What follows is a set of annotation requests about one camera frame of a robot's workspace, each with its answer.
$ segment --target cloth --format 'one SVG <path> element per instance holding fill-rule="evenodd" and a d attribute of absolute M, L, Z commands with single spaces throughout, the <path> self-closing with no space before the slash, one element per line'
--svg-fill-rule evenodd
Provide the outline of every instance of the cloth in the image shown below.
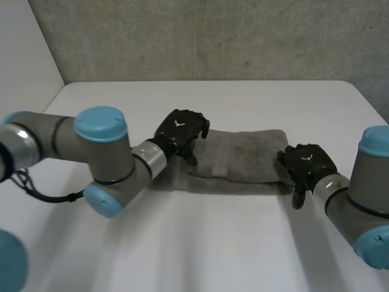
<path fill-rule="evenodd" d="M 226 195 L 289 194 L 292 181 L 277 161 L 277 153 L 287 145 L 281 130 L 210 130 L 207 139 L 196 141 L 196 167 L 174 157 L 151 188 Z"/>

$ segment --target folded towel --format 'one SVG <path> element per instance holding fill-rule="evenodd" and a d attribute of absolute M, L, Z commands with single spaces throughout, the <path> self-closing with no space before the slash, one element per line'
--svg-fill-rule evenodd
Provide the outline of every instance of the folded towel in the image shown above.
<path fill-rule="evenodd" d="M 198 164 L 188 166 L 174 157 L 151 188 L 226 195 L 292 193 L 292 181 L 277 161 L 288 145 L 281 130 L 223 132 L 210 130 L 198 139 L 193 153 Z"/>

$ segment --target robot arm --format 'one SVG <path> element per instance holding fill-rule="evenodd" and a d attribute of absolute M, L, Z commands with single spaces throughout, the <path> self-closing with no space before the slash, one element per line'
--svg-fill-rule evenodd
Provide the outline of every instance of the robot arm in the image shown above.
<path fill-rule="evenodd" d="M 153 138 L 131 148 L 124 116 L 115 108 L 90 108 L 76 118 L 15 113 L 0 127 L 0 182 L 45 158 L 84 162 L 94 180 L 83 196 L 98 213 L 111 218 L 166 167 L 171 156 L 196 164 L 193 142 L 200 132 L 205 138 L 208 129 L 202 114 L 175 110 Z M 51 200 L 79 197 L 76 193 Z"/>
<path fill-rule="evenodd" d="M 292 206 L 307 190 L 369 266 L 389 269 L 389 126 L 365 130 L 349 181 L 318 145 L 287 147 L 278 154 L 295 182 Z"/>

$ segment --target blue joint cap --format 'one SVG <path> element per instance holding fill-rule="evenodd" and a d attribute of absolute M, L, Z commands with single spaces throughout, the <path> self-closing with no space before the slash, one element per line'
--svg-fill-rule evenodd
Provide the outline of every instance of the blue joint cap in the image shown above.
<path fill-rule="evenodd" d="M 10 113 L 10 114 L 5 116 L 5 118 L 1 122 L 1 125 L 4 126 L 4 125 L 8 124 L 10 122 L 10 120 L 12 120 L 13 117 L 15 117 L 17 114 L 21 114 L 21 113 L 31 113 L 31 112 L 30 111 L 15 111 L 14 113 Z"/>
<path fill-rule="evenodd" d="M 389 158 L 389 126 L 367 128 L 363 132 L 358 148 L 369 155 Z"/>
<path fill-rule="evenodd" d="M 109 193 L 93 184 L 84 189 L 83 195 L 97 213 L 107 218 L 115 217 L 123 209 L 122 205 L 113 199 Z"/>
<path fill-rule="evenodd" d="M 117 108 L 96 106 L 84 110 L 75 118 L 74 130 L 86 140 L 109 143 L 126 136 L 127 124 Z"/>
<path fill-rule="evenodd" d="M 355 242 L 354 251 L 372 268 L 389 269 L 389 224 L 363 233 Z"/>
<path fill-rule="evenodd" d="M 12 234 L 0 231 L 0 291 L 19 292 L 27 280 L 28 258 L 23 244 Z"/>

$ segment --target black cable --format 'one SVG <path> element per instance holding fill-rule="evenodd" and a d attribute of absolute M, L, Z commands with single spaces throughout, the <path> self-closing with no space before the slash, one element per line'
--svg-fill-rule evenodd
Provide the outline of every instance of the black cable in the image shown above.
<path fill-rule="evenodd" d="M 29 175 L 29 170 L 18 170 L 14 173 L 16 177 L 11 177 L 10 179 L 22 190 L 24 190 L 30 196 L 47 202 L 47 203 L 64 203 L 64 202 L 74 202 L 75 200 L 83 197 L 83 191 L 78 193 L 70 193 L 67 196 L 45 196 L 40 193 Z"/>

